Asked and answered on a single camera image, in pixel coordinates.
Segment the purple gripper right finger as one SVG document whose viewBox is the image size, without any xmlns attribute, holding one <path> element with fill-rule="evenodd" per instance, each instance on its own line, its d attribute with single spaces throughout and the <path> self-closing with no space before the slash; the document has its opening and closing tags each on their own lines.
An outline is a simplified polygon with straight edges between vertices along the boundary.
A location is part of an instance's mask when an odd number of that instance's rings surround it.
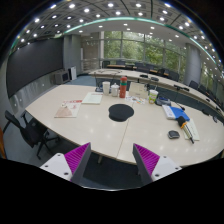
<svg viewBox="0 0 224 224">
<path fill-rule="evenodd" d="M 133 144 L 132 153 L 144 185 L 181 170 L 181 167 L 175 164 L 169 157 L 159 156 L 138 144 Z"/>
</svg>

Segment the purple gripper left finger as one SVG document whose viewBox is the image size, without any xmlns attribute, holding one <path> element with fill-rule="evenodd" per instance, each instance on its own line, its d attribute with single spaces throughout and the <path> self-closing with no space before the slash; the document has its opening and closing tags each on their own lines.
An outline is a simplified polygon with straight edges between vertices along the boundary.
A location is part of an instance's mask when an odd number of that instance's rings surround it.
<svg viewBox="0 0 224 224">
<path fill-rule="evenodd" d="M 91 144 L 86 143 L 66 154 L 57 153 L 41 169 L 73 183 L 79 183 L 91 154 Z"/>
</svg>

